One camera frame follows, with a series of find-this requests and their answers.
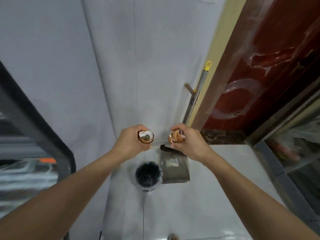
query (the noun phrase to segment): foot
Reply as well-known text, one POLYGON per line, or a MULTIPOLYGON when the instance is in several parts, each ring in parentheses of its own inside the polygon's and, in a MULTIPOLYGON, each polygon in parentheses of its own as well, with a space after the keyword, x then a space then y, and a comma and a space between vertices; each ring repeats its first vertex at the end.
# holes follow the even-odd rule
POLYGON ((168 240, 180 240, 176 234, 170 234, 168 240))

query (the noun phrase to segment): hand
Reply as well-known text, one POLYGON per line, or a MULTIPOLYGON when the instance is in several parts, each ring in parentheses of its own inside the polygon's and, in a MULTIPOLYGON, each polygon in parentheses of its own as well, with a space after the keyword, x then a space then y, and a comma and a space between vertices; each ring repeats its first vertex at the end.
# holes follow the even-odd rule
POLYGON ((140 131, 148 131, 148 129, 144 125, 139 124, 121 131, 112 151, 120 155, 123 161, 134 158, 142 151, 150 149, 151 145, 143 144, 139 141, 138 133, 140 131))
POLYGON ((172 131, 180 129, 183 131, 186 140, 181 143, 172 143, 171 148, 181 151, 192 160, 203 162, 203 160, 215 153, 205 142, 200 132, 192 129, 185 124, 177 124, 171 127, 172 131))

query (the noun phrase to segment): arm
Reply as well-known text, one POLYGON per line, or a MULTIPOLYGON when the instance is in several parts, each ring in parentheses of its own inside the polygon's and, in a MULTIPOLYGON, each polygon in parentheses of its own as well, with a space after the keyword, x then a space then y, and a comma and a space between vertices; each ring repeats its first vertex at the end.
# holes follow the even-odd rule
POLYGON ((113 168, 146 151, 136 125, 122 130, 113 149, 0 220, 1 239, 62 239, 113 168))
POLYGON ((239 173, 206 144, 199 131, 179 124, 186 141, 172 144, 189 158, 205 165, 220 183, 243 225, 254 240, 319 240, 309 227, 266 192, 239 173))

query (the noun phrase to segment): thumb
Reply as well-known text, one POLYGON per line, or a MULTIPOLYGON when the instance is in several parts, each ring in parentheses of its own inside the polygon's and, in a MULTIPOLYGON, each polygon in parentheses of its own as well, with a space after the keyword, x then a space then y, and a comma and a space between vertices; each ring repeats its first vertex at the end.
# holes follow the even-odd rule
POLYGON ((176 149, 178 151, 182 151, 183 143, 172 143, 171 148, 176 149))
POLYGON ((142 148, 142 151, 147 151, 151 148, 151 145, 150 144, 142 144, 141 143, 141 148, 142 148))

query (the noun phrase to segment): finger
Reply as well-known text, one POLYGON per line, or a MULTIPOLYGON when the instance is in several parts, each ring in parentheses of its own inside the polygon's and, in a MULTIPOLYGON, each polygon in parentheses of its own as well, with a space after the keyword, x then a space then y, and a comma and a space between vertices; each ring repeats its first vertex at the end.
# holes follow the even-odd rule
POLYGON ((184 143, 172 143, 171 148, 182 151, 184 143))
POLYGON ((176 125, 172 126, 171 130, 175 131, 177 129, 180 129, 180 130, 182 130, 184 132, 187 128, 189 128, 189 127, 186 126, 185 124, 180 123, 180 124, 176 124, 176 125))
POLYGON ((134 128, 137 132, 140 132, 140 131, 148 131, 148 130, 149 130, 147 127, 145 127, 145 126, 142 125, 142 124, 135 125, 135 126, 133 126, 133 128, 134 128))
POLYGON ((142 148, 142 151, 147 151, 151 148, 151 145, 150 144, 142 144, 141 143, 141 148, 142 148))

